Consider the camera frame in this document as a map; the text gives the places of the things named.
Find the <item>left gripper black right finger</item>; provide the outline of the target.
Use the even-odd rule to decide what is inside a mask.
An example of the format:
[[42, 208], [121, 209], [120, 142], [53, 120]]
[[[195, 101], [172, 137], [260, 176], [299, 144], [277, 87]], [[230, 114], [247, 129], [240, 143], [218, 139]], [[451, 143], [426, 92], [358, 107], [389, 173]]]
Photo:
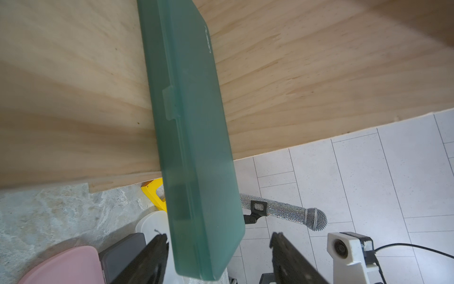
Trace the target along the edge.
[[283, 233], [273, 233], [270, 248], [277, 284], [328, 284]]

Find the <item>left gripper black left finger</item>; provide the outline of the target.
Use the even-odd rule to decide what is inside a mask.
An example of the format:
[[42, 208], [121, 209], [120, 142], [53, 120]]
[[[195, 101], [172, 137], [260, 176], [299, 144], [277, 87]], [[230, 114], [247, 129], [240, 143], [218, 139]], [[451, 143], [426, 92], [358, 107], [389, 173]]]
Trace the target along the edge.
[[169, 256], [166, 234], [157, 234], [112, 284], [163, 284]]

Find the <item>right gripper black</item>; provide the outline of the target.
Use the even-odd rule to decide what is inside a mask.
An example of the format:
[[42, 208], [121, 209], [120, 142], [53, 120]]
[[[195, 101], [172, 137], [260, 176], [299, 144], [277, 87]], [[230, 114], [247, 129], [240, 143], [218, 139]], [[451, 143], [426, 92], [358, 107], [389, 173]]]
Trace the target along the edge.
[[277, 284], [274, 273], [263, 273], [261, 275], [259, 284]]

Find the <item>clear white pencil case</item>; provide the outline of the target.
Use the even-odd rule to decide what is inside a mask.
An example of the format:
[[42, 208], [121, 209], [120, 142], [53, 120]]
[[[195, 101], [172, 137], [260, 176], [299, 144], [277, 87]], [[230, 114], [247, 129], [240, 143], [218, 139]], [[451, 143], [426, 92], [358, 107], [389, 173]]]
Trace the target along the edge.
[[165, 234], [169, 242], [169, 256], [164, 275], [164, 284], [229, 284], [228, 272], [225, 270], [217, 281], [204, 281], [195, 278], [180, 276], [175, 270], [173, 249], [171, 245], [168, 216], [165, 211], [155, 211], [142, 218], [135, 227], [136, 233], [143, 233], [145, 242], [149, 242], [158, 234]]

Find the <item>pink pencil case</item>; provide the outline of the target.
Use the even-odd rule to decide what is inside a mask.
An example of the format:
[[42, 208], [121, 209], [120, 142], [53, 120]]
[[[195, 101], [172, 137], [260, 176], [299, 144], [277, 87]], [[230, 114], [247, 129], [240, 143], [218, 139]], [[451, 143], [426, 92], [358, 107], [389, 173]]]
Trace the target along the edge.
[[25, 276], [21, 284], [105, 284], [98, 251], [80, 246], [42, 262]]

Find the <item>dark green pencil case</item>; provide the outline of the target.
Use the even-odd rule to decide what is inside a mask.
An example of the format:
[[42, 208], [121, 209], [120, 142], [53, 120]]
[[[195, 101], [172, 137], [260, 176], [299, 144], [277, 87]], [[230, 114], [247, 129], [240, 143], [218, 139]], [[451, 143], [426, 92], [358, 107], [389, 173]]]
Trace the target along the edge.
[[139, 1], [176, 272], [221, 278], [245, 222], [209, 28], [192, 1]]

